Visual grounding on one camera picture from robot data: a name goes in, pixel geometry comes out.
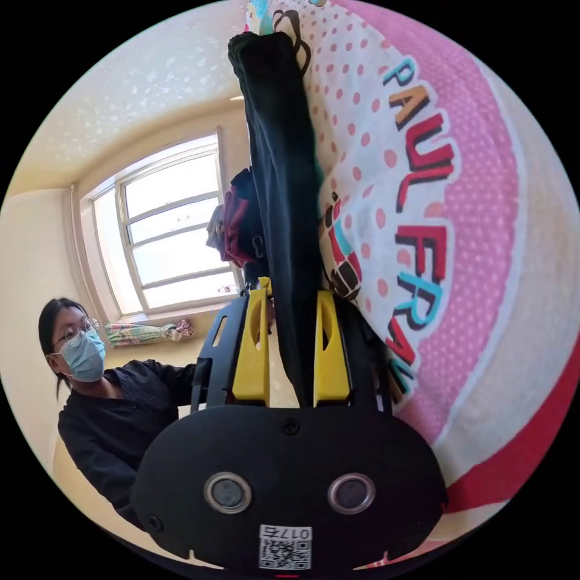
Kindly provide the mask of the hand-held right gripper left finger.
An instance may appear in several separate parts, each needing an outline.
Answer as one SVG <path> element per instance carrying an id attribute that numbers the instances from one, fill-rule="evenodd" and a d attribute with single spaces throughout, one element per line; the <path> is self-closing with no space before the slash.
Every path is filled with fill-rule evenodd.
<path id="1" fill-rule="evenodd" d="M 232 386 L 239 402 L 270 402 L 268 299 L 268 288 L 253 289 L 248 297 Z"/>

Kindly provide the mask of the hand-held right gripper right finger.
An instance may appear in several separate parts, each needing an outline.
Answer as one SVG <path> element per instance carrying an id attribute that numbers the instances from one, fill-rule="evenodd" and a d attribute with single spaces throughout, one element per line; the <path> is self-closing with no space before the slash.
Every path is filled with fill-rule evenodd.
<path id="1" fill-rule="evenodd" d="M 350 395 L 349 378 L 334 295 L 317 294 L 313 403 L 343 404 Z"/>

